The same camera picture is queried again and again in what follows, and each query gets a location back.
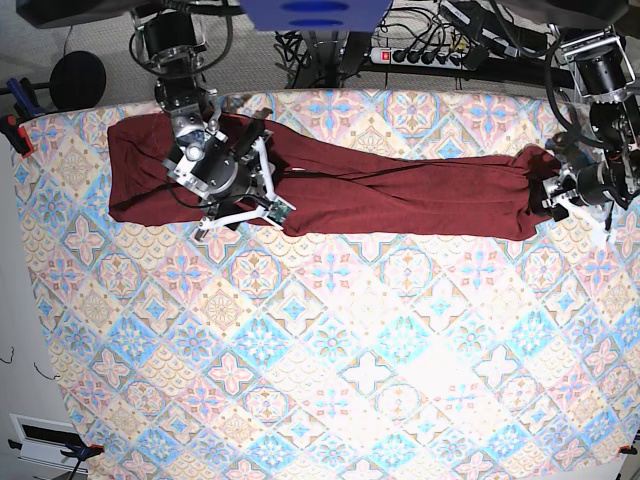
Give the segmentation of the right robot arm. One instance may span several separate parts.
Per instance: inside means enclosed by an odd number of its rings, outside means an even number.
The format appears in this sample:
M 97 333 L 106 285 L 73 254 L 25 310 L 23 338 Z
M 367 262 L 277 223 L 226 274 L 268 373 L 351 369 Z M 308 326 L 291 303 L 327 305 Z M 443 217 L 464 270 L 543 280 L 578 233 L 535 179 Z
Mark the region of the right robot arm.
M 263 121 L 252 119 L 230 140 L 220 125 L 217 92 L 199 78 L 212 63 L 203 32 L 193 15 L 222 17 L 226 41 L 233 40 L 232 18 L 241 9 L 191 1 L 19 1 L 17 14 L 36 28 L 88 24 L 129 13 L 134 31 L 131 58 L 156 78 L 155 99 L 168 118 L 173 140 L 162 162 L 161 186 L 177 204 L 200 213 L 196 239 L 217 228 L 260 220 L 282 229 L 295 207 L 276 192 L 275 166 Z

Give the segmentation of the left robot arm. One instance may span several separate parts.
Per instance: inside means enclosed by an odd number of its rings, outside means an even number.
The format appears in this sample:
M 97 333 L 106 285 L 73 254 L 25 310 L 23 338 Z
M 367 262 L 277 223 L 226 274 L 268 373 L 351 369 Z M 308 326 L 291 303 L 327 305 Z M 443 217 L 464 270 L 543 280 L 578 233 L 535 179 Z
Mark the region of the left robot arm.
M 607 212 L 628 209 L 639 196 L 638 86 L 622 36 L 615 25 L 629 10 L 626 1 L 494 1 L 491 8 L 519 55 L 543 62 L 549 105 L 563 130 L 552 146 L 558 172 L 534 183 L 530 205 L 561 221 L 571 215 L 586 221 L 592 240 L 605 245 L 613 237 L 612 220 L 599 221 L 591 207 Z M 518 14 L 551 29 L 553 42 L 542 49 L 526 46 L 503 13 Z M 560 111 L 554 94 L 551 64 L 568 67 L 579 97 L 589 106 L 591 136 Z

